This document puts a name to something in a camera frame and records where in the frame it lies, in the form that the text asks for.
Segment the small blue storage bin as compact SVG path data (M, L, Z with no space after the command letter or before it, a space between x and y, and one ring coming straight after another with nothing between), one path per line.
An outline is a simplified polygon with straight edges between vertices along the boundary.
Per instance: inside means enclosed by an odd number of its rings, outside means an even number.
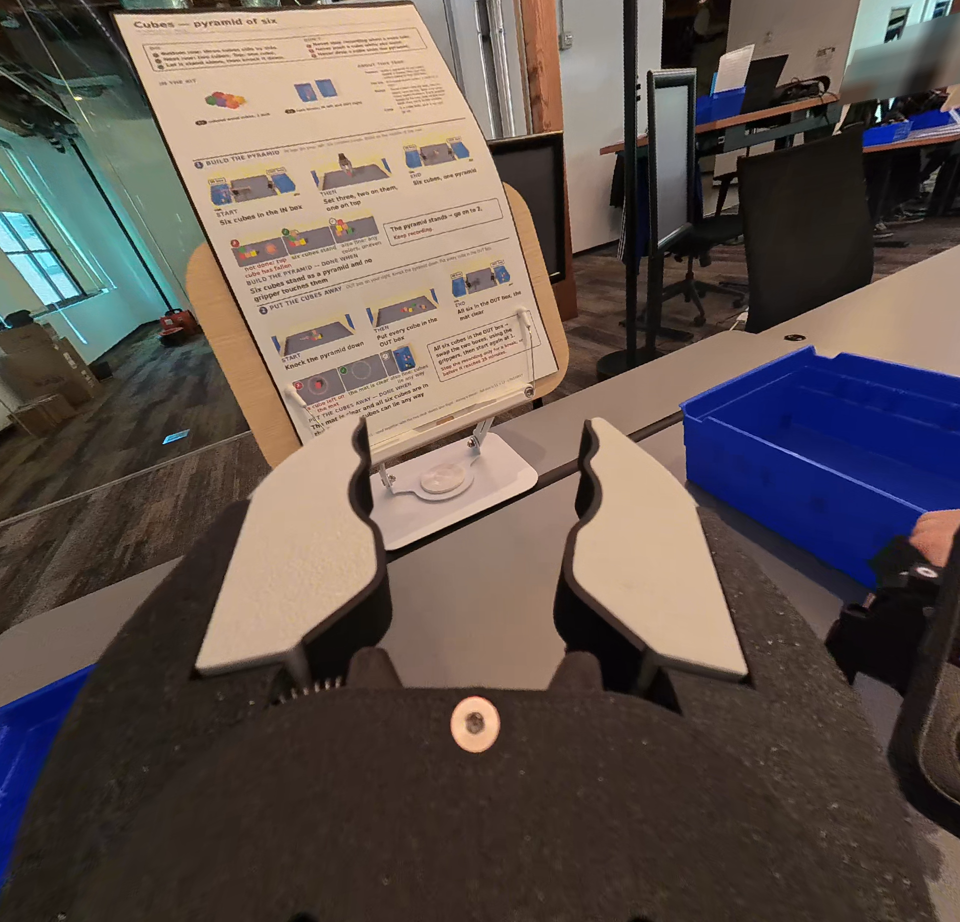
M742 113L746 88L732 88L714 91L709 95L697 97L695 103L695 126L697 128L710 123L736 117Z
M903 122L874 126L862 136L864 152L958 140L959 110L923 112Z

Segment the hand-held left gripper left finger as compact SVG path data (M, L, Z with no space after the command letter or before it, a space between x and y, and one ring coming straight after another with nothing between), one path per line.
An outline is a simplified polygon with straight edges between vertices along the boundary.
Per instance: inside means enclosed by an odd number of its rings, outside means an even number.
M373 521L366 421L345 418L251 495L200 645L201 676L279 665L295 684L345 678L392 621Z

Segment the black panel stand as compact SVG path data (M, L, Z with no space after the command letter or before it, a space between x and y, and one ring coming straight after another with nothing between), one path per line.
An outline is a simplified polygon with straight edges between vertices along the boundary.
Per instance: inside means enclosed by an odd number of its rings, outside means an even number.
M533 219L552 284L567 277L567 188L563 132L490 140L501 181L521 195Z

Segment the wooden pillar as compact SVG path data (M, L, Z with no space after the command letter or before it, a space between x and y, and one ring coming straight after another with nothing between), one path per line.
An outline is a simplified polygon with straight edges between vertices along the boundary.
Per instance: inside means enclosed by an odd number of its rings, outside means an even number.
M526 74L529 122L532 133L562 133L564 112L560 65L557 0L518 0L520 9L523 65ZM577 288L573 272L570 232L566 141L563 152L563 243L564 280L552 286L562 322L578 315Z

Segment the grey display panel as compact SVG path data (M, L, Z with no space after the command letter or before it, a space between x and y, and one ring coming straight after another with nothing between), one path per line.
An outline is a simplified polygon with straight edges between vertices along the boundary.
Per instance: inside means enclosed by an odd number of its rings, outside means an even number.
M694 221L696 80L693 68L647 74L650 246L659 255Z

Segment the wooden background desk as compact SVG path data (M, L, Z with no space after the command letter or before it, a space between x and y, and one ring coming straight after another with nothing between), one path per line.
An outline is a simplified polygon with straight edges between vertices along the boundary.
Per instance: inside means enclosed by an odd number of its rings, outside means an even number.
M839 122L842 108L837 97L828 93L760 112L707 122L695 129L695 155L698 159L724 155L807 132L827 131L830 134Z

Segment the blue plastic bin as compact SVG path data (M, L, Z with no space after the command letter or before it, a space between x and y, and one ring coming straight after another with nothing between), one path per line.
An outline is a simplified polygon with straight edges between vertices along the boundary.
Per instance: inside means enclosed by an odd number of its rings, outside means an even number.
M686 400L686 478L858 583L959 503L959 378L813 347Z
M52 744L90 664L1 707L1 880L6 880L19 826Z

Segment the black office chair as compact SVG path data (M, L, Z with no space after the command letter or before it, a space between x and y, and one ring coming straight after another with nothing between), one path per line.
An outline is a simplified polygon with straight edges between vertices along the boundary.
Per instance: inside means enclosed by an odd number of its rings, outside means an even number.
M872 282L862 125L737 163L749 309L764 332Z

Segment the person's right hand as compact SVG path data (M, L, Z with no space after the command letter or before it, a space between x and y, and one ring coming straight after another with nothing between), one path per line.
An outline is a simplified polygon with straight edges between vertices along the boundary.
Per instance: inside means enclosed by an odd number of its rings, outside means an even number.
M908 542L931 566L944 568L959 529L958 509L924 513L915 523Z

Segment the black swivel chair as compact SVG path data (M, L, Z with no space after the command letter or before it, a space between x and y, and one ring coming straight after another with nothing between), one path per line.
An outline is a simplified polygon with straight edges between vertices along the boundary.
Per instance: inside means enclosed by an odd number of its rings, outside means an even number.
M697 312L692 322L695 328L702 328L706 324L707 316L702 296L707 293L731 296L733 308L745 306L749 294L747 282L705 282L698 280L694 271L695 264L699 264L701 268L709 267L713 262L713 250L737 242L742 234L741 216L737 213L721 213L704 217L684 235L674 240L667 249L667 256L677 262L685 263L686 272L681 280L663 286L662 301L666 303L682 297L686 303L693 304Z

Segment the small paned window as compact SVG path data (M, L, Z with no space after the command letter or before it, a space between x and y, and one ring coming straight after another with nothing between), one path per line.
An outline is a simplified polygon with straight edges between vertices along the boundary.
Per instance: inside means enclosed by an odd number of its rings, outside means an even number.
M88 296L30 215L1 211L1 251L44 306L62 307Z

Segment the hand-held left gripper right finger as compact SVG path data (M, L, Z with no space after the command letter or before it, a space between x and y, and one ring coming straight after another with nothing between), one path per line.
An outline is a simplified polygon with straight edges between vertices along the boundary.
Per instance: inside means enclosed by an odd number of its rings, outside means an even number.
M565 654L608 691L645 695L666 671L743 685L750 669L698 506L602 418L583 423L554 600Z

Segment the cardboard box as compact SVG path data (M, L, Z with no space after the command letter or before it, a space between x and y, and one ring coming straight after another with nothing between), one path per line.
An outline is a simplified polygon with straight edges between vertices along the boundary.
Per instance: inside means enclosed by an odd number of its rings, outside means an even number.
M57 433L102 393L74 346L48 325L1 331L1 428Z

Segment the wooden instruction board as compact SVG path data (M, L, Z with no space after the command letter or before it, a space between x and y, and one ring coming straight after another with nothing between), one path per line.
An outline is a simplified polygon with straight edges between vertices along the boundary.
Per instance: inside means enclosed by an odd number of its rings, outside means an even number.
M534 398L560 385L530 212L413 3L112 19L206 240L188 297L272 467L347 416L390 460L529 402L520 307Z

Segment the black metal pole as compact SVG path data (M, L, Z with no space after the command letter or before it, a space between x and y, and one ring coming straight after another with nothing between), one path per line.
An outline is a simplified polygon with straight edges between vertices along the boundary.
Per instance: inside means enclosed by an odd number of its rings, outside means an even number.
M625 234L623 257L625 259L626 292L626 350L635 352L639 347L638 321L639 274L638 255L638 27L639 0L623 0L623 114L624 136L624 207Z

